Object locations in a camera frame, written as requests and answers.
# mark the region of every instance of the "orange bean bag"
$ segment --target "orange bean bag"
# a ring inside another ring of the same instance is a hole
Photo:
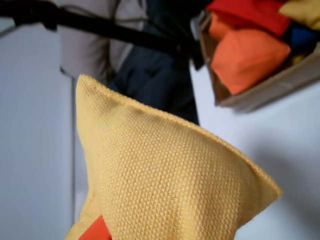
[[[232,94],[239,94],[272,74],[290,51],[267,32],[234,30],[217,46],[211,67]]]

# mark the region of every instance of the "cardboard box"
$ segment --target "cardboard box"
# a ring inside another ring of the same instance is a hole
[[[218,43],[209,35],[211,14],[200,22],[200,44],[204,63],[212,81],[215,105],[231,107],[239,112],[250,112],[320,80],[320,43],[313,52],[299,63],[261,81],[248,90],[232,95],[210,67]]]

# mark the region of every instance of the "dark pants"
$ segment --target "dark pants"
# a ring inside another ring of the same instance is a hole
[[[170,32],[170,36],[149,24],[143,31],[188,40],[192,38],[190,20],[207,2],[210,1],[148,0],[149,18]],[[185,58],[134,46],[108,87],[145,105],[198,124],[189,61]]]

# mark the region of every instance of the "yellow bean bag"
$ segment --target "yellow bean bag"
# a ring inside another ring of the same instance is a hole
[[[279,12],[310,29],[320,30],[320,0],[291,0]]]
[[[222,139],[86,75],[76,111],[89,193],[66,240],[101,215],[113,240],[231,240],[282,194]]]

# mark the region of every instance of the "box of bean bags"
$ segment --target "box of bean bags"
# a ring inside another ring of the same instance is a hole
[[[200,21],[216,106],[250,112],[320,80],[320,29],[256,1],[215,0]]]

